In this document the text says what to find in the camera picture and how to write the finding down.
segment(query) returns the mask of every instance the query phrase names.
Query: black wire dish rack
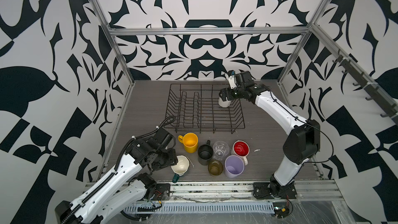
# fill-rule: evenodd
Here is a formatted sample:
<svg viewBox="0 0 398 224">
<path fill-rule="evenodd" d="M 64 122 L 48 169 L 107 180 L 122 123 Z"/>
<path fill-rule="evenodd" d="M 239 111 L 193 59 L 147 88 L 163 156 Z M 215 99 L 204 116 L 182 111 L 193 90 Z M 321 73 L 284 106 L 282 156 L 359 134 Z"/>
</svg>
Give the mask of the black wire dish rack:
<svg viewBox="0 0 398 224">
<path fill-rule="evenodd" d="M 218 104 L 220 89 L 229 84 L 171 84 L 166 117 L 176 116 L 165 126 L 178 131 L 231 132 L 245 128 L 240 99 L 223 108 Z"/>
</svg>

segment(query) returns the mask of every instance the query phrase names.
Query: mug handle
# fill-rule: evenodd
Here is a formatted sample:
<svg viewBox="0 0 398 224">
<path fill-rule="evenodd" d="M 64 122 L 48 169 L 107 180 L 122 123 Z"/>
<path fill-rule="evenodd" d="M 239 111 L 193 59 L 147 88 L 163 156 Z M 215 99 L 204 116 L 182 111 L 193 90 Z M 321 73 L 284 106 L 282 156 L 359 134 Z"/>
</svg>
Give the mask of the mug handle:
<svg viewBox="0 0 398 224">
<path fill-rule="evenodd" d="M 180 179 L 180 176 L 178 174 L 174 174 L 172 182 L 176 183 L 178 181 L 178 179 Z"/>
</svg>

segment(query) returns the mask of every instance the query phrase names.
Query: wall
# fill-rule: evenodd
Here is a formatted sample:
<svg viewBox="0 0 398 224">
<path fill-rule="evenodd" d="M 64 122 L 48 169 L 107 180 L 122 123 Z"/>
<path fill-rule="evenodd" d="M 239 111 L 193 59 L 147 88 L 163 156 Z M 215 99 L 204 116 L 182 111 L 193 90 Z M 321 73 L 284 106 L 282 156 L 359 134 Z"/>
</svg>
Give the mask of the wall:
<svg viewBox="0 0 398 224">
<path fill-rule="evenodd" d="M 323 28 L 392 97 L 398 99 L 396 59 L 398 0 L 332 0 L 319 21 Z M 333 63 L 335 57 L 311 36 L 283 82 L 293 109 L 316 119 L 334 144 L 322 163 L 363 222 L 398 221 L 398 127 L 355 81 Z M 318 161 L 331 155 L 321 136 Z"/>
<path fill-rule="evenodd" d="M 320 0 L 99 0 L 112 28 L 306 26 Z M 299 34 L 118 37 L 134 79 L 277 79 Z"/>
<path fill-rule="evenodd" d="M 2 223 L 56 223 L 92 181 L 129 83 L 88 0 L 0 1 Z"/>
</svg>

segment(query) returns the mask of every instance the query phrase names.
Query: black mug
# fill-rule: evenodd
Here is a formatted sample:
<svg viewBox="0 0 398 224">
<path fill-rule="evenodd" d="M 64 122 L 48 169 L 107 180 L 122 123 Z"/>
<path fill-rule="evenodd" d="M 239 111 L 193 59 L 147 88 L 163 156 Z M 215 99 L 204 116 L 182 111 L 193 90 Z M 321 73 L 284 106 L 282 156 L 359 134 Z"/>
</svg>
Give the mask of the black mug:
<svg viewBox="0 0 398 224">
<path fill-rule="evenodd" d="M 207 166 L 213 157 L 213 147 L 210 146 L 210 140 L 207 144 L 201 145 L 198 149 L 198 161 L 201 165 Z"/>
</svg>

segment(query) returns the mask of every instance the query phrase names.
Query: robotic arm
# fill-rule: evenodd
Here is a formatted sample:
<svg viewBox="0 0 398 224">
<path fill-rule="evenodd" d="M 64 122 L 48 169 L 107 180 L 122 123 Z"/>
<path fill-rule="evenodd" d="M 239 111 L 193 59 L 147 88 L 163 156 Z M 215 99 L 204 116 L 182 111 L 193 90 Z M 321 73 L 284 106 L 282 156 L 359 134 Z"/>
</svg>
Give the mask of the robotic arm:
<svg viewBox="0 0 398 224">
<path fill-rule="evenodd" d="M 280 102 L 263 84 L 255 84 L 248 71 L 235 74 L 228 72 L 230 87 L 220 90 L 218 104 L 229 107 L 234 99 L 247 99 L 267 112 L 288 135 L 283 145 L 282 163 L 271 176 L 269 194 L 274 197 L 282 196 L 286 189 L 294 182 L 294 177 L 320 149 L 319 124 L 315 120 L 307 120 Z"/>
<path fill-rule="evenodd" d="M 162 128 L 169 123 L 164 121 L 154 132 L 127 142 L 116 165 L 94 186 L 72 202 L 63 201 L 55 208 L 58 223 L 104 224 L 128 204 L 141 199 L 150 201 L 156 181 L 147 173 L 139 174 L 124 190 L 117 190 L 145 166 L 152 172 L 177 164 L 174 148 L 165 149 L 172 139 L 176 142 L 175 137 Z"/>
</svg>

